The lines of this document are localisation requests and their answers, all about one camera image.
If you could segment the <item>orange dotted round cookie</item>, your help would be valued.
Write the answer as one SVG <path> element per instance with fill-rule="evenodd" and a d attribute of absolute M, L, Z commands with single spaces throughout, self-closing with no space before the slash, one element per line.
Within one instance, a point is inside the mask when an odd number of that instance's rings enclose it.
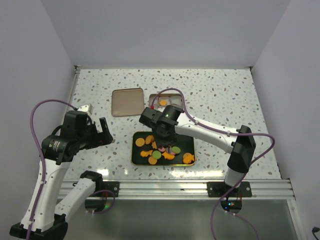
<path fill-rule="evenodd" d="M 145 139 L 144 138 L 139 137 L 139 138 L 137 138 L 135 140 L 135 145 L 137 147 L 142 147 L 144 144 L 145 144 Z"/>

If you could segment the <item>silver metal tongs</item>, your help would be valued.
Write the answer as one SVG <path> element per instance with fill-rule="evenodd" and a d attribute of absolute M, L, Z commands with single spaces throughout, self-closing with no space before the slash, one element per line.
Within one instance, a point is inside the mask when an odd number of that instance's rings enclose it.
<path fill-rule="evenodd" d="M 164 148 L 165 152 L 170 154 L 170 155 L 175 155 L 175 153 L 173 152 L 173 148 L 172 146 L 168 145 L 167 147 Z"/>

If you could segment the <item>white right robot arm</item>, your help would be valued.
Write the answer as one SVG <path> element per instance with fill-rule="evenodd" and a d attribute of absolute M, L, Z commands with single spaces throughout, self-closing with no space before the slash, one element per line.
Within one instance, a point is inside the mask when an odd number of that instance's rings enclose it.
<path fill-rule="evenodd" d="M 229 154 L 223 192 L 235 196 L 241 190 L 241 182 L 249 171 L 256 142 L 251 129 L 223 127 L 187 113 L 180 107 L 166 106 L 163 111 L 146 107 L 139 122 L 152 130 L 159 147 L 172 147 L 178 137 L 188 136 L 218 147 Z"/>

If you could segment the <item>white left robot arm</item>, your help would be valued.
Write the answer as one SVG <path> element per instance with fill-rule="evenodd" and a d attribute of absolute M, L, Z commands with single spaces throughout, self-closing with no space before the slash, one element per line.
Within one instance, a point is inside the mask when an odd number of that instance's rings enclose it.
<path fill-rule="evenodd" d="M 46 137 L 40 147 L 39 172 L 29 207 L 22 220 L 11 226 L 9 234 L 23 240 L 62 240 L 69 221 L 90 196 L 107 193 L 103 176 L 86 170 L 73 189 L 58 202 L 64 177 L 74 156 L 81 150 L 109 145 L 113 141 L 106 119 L 99 119 L 102 131 L 83 111 L 68 111 L 60 126 L 60 134 Z"/>

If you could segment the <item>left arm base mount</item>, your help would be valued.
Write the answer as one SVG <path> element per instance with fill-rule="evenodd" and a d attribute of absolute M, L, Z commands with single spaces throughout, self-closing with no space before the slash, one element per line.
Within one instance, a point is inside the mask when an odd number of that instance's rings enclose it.
<path fill-rule="evenodd" d="M 120 190 L 120 182 L 119 181 L 103 181 L 101 185 L 101 190 L 108 190 L 114 193 L 117 198 Z"/>

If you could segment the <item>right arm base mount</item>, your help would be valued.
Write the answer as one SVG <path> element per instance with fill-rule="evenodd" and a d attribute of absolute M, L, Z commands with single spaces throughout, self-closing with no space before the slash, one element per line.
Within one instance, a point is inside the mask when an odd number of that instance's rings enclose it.
<path fill-rule="evenodd" d="M 206 183 L 207 194 L 209 198 L 220 198 L 226 192 L 228 192 L 232 187 L 225 184 L 224 182 L 219 181 L 209 181 Z M 247 181 L 243 181 L 240 183 L 238 187 L 235 187 L 227 197 L 232 198 L 250 198 L 252 197 L 251 185 Z"/>

